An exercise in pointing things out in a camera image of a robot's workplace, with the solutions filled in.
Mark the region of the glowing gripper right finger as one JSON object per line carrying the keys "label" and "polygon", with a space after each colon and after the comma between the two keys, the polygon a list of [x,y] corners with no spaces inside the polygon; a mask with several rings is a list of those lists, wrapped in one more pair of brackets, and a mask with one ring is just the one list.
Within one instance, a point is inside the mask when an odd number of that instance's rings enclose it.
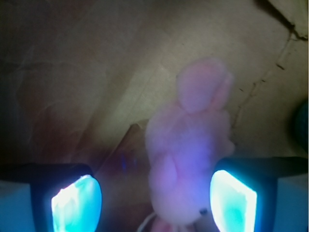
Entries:
{"label": "glowing gripper right finger", "polygon": [[211,178],[221,232],[307,232],[309,162],[301,157],[224,158]]}

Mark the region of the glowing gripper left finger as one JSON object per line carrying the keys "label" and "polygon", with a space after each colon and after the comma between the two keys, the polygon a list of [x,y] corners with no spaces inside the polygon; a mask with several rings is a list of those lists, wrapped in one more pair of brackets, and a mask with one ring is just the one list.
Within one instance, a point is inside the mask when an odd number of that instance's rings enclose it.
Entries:
{"label": "glowing gripper left finger", "polygon": [[94,232],[102,191],[85,164],[2,164],[2,232]]}

